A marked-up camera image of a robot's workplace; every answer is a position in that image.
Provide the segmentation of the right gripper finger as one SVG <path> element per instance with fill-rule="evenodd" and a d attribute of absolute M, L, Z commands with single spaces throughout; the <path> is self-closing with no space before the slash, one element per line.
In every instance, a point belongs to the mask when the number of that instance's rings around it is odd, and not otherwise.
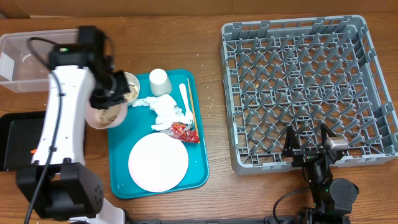
<path fill-rule="evenodd" d="M 320 126 L 321 137 L 322 137 L 322 147 L 324 149 L 330 149 L 331 146 L 329 143 L 326 143 L 328 138 L 333 138 L 336 134 L 325 124 L 322 123 Z"/>
<path fill-rule="evenodd" d="M 287 126 L 285 144 L 282 150 L 283 157 L 294 157 L 294 149 L 300 149 L 300 143 L 295 135 L 293 127 Z"/>

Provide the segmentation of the white bowl with food scraps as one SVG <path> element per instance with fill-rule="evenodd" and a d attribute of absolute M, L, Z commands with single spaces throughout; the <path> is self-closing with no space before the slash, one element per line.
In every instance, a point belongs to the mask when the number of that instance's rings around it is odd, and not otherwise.
<path fill-rule="evenodd" d="M 129 85 L 130 92 L 124 94 L 124 99 L 127 105 L 132 105 L 139 97 L 140 83 L 137 77 L 129 72 L 124 72 L 126 80 Z"/>

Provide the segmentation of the pink bowl with food scraps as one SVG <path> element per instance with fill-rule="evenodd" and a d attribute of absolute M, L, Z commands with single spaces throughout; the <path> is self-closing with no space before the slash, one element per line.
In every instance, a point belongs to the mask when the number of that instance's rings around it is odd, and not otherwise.
<path fill-rule="evenodd" d="M 109 129 L 119 126 L 127 116 L 127 105 L 118 104 L 108 109 L 95 109 L 86 104 L 86 122 L 95 129 Z"/>

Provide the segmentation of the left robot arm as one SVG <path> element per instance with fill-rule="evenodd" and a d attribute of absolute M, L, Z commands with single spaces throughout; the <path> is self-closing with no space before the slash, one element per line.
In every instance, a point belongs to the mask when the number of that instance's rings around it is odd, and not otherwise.
<path fill-rule="evenodd" d="M 44 126 L 31 165 L 16 183 L 29 201 L 28 215 L 72 223 L 131 223 L 129 213 L 105 199 L 102 180 L 85 165 L 86 108 L 123 105 L 129 85 L 105 54 L 108 36 L 81 26 L 74 44 L 54 43 Z"/>

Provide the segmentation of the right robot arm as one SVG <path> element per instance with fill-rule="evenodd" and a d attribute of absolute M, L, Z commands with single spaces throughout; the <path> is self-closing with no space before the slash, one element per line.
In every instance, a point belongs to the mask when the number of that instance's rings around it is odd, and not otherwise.
<path fill-rule="evenodd" d="M 291 157 L 292 167 L 300 167 L 308 187 L 289 192 L 276 201 L 273 216 L 277 223 L 276 207 L 286 197 L 311 191 L 313 207 L 304 207 L 291 223 L 349 223 L 349 214 L 359 194 L 359 188 L 348 179 L 333 177 L 330 166 L 340 160 L 348 149 L 345 138 L 337 136 L 325 124 L 320 126 L 322 143 L 316 150 L 301 149 L 292 126 L 287 127 L 282 156 Z"/>

